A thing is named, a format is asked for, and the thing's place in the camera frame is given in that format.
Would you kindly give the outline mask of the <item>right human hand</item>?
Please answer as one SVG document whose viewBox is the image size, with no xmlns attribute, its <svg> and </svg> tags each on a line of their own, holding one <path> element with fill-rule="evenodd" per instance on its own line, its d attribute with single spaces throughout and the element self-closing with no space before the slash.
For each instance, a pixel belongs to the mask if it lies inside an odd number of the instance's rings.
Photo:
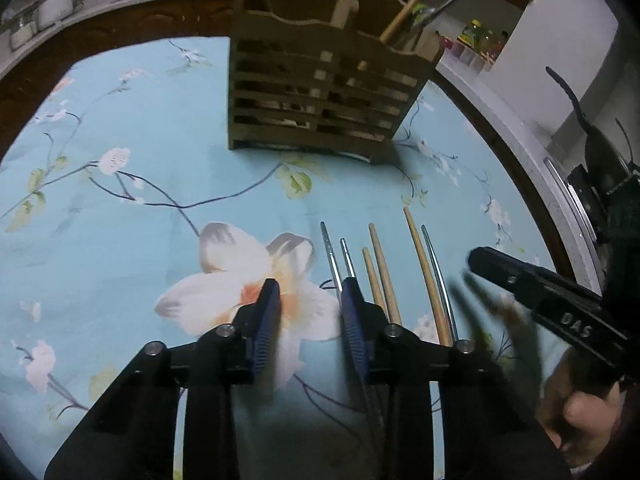
<svg viewBox="0 0 640 480">
<path fill-rule="evenodd" d="M 605 396 L 579 391 L 572 383 L 576 352 L 567 349 L 542 390 L 536 417 L 579 478 L 620 428 L 625 393 L 616 382 Z"/>
</svg>

